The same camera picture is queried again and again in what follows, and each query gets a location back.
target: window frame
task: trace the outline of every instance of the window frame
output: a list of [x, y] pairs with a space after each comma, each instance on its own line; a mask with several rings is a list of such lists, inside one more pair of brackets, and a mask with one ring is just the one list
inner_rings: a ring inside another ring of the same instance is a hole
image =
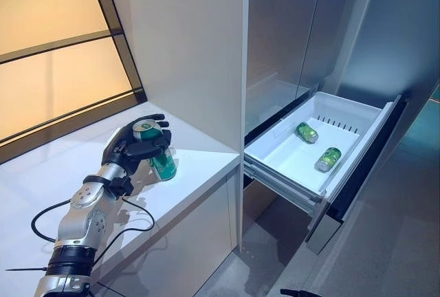
[[114, 0], [98, 0], [98, 3], [104, 15], [108, 31], [80, 35], [7, 53], [0, 56], [0, 64], [87, 41], [111, 37], [124, 67], [126, 77], [129, 79], [131, 89], [3, 138], [0, 140], [0, 164], [148, 100]]

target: gray floor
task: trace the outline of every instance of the gray floor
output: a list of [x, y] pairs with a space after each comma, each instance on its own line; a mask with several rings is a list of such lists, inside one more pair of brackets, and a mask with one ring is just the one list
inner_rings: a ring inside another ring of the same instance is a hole
[[231, 253], [195, 296], [266, 296], [303, 242], [308, 222], [305, 213], [276, 198], [245, 231], [242, 253]]
[[307, 218], [278, 198], [196, 297], [440, 296], [439, 107], [427, 103], [320, 256], [301, 245]]

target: soda can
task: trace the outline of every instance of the soda can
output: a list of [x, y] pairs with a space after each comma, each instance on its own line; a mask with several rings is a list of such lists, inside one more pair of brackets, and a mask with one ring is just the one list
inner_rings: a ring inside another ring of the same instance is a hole
[[306, 122], [300, 123], [296, 127], [298, 135], [306, 142], [314, 144], [318, 140], [318, 132], [313, 130]]
[[341, 151], [335, 147], [328, 148], [316, 162], [315, 167], [322, 172], [327, 172], [334, 167], [341, 158]]
[[140, 120], [133, 125], [133, 137], [137, 141], [145, 141], [162, 135], [162, 129], [155, 120]]
[[[155, 139], [162, 135], [162, 129], [155, 120], [140, 120], [133, 125], [133, 137], [137, 141]], [[177, 167], [169, 149], [148, 160], [151, 169], [160, 180], [169, 180], [176, 175]]]

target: refrigerator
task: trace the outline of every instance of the refrigerator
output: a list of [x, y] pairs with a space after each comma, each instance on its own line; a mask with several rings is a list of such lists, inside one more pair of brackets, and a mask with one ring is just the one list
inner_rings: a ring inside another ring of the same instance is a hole
[[247, 18], [244, 172], [311, 217], [319, 253], [438, 84], [439, 0], [249, 0]]

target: black cable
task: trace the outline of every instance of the black cable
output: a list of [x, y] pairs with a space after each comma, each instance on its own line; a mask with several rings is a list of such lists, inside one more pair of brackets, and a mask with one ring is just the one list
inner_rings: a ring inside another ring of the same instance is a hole
[[52, 237], [47, 237], [44, 234], [41, 234], [40, 231], [36, 228], [35, 223], [37, 221], [37, 219], [39, 217], [41, 217], [42, 215], [44, 215], [46, 212], [49, 212], [50, 210], [53, 210], [59, 206], [64, 206], [65, 204], [70, 203], [70, 199], [68, 199], [67, 201], [55, 204], [54, 206], [50, 206], [49, 208], [44, 209], [43, 211], [39, 212], [32, 220], [32, 222], [30, 223], [30, 227], [32, 229], [32, 231], [38, 236], [41, 237], [43, 240], [49, 241], [49, 242], [55, 242], [55, 239], [53, 239]]
[[111, 245], [116, 241], [116, 239], [117, 239], [118, 237], [120, 237], [122, 234], [124, 234], [125, 232], [128, 232], [128, 231], [130, 231], [130, 230], [132, 230], [132, 231], [136, 231], [136, 232], [148, 232], [149, 230], [152, 230], [153, 227], [154, 227], [154, 225], [155, 225], [155, 220], [154, 220], [154, 218], [153, 218], [153, 215], [152, 215], [151, 213], [149, 213], [147, 209], [144, 209], [143, 207], [141, 207], [141, 206], [139, 206], [139, 205], [137, 205], [137, 204], [134, 204], [134, 203], [131, 203], [130, 201], [127, 201], [124, 197], [122, 197], [122, 200], [123, 200], [124, 202], [128, 203], [128, 204], [131, 204], [132, 206], [135, 206], [136, 208], [139, 208], [140, 210], [145, 211], [145, 212], [147, 213], [147, 215], [150, 216], [151, 221], [152, 221], [153, 223], [151, 224], [150, 227], [148, 227], [148, 228], [146, 228], [146, 229], [144, 229], [144, 230], [141, 229], [141, 228], [126, 228], [126, 229], [124, 229], [124, 230], [121, 230], [121, 231], [120, 231], [120, 232], [119, 232], [119, 233], [113, 238], [113, 240], [111, 240], [111, 242], [108, 244], [108, 246], [105, 247], [105, 249], [101, 252], [101, 254], [99, 255], [99, 257], [98, 257], [98, 258], [95, 260], [95, 262], [93, 263], [93, 266], [96, 265], [96, 264], [98, 263], [98, 261], [102, 258], [102, 256], [104, 256], [104, 254], [105, 254], [105, 253], [107, 252], [107, 250], [111, 247]]
[[116, 290], [114, 290], [114, 289], [112, 289], [112, 288], [110, 288], [110, 287], [107, 287], [106, 285], [102, 284], [102, 283], [99, 282], [99, 281], [96, 281], [96, 283], [99, 284], [99, 285], [102, 285], [104, 288], [107, 288], [107, 289], [110, 290], [111, 292], [114, 292], [115, 294], [118, 294], [118, 295], [121, 296], [121, 297], [127, 297], [127, 296], [121, 294], [120, 292], [117, 292]]

